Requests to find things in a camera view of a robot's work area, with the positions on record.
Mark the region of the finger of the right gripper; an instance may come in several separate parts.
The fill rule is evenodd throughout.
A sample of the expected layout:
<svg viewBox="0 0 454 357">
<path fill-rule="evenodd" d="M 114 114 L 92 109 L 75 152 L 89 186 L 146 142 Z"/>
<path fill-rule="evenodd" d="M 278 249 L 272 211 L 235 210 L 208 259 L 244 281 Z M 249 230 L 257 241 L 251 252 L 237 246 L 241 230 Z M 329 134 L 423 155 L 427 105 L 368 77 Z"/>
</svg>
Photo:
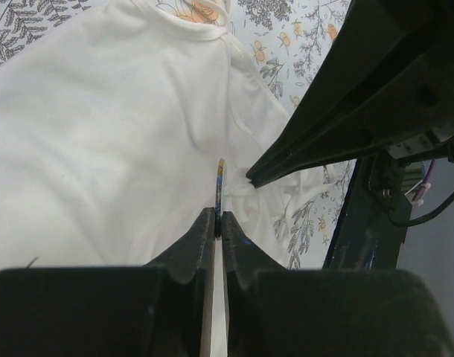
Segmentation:
<svg viewBox="0 0 454 357">
<path fill-rule="evenodd" d="M 382 146 L 372 119 L 352 114 L 418 54 L 435 18 L 430 1 L 353 1 L 345 22 L 290 121 L 249 169 L 264 186 L 305 168 L 360 158 Z"/>
<path fill-rule="evenodd" d="M 454 122 L 454 14 L 435 14 L 418 38 L 422 52 L 352 114 L 375 122 L 378 150 Z"/>
</svg>

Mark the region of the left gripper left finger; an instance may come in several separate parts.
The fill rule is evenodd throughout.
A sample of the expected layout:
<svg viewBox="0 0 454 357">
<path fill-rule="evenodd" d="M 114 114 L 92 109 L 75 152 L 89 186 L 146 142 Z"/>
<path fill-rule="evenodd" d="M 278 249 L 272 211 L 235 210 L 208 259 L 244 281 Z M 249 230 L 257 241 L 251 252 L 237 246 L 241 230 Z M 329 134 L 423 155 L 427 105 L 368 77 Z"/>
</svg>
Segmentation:
<svg viewBox="0 0 454 357">
<path fill-rule="evenodd" d="M 0 356 L 208 356 L 215 213 L 144 266 L 0 271 Z"/>
</svg>

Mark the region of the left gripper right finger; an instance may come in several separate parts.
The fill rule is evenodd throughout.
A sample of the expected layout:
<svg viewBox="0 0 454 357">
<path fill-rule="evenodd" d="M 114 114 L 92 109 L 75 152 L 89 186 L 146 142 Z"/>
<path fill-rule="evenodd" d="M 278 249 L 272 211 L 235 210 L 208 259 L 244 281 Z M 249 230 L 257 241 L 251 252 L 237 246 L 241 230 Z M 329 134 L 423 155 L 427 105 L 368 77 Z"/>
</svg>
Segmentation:
<svg viewBox="0 0 454 357">
<path fill-rule="evenodd" d="M 398 270 L 289 270 L 222 217 L 230 356 L 454 356 L 422 281 Z"/>
</svg>

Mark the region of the white garment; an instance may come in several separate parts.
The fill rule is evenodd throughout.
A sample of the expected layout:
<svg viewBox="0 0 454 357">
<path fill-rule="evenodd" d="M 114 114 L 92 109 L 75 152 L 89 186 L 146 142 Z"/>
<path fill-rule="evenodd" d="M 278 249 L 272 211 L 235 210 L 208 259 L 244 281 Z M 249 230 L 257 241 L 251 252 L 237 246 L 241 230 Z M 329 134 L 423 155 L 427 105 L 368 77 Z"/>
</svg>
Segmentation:
<svg viewBox="0 0 454 357">
<path fill-rule="evenodd" d="M 0 1 L 0 356 L 284 356 L 233 253 L 291 276 L 332 165 L 255 183 L 292 118 L 230 1 Z"/>
</svg>

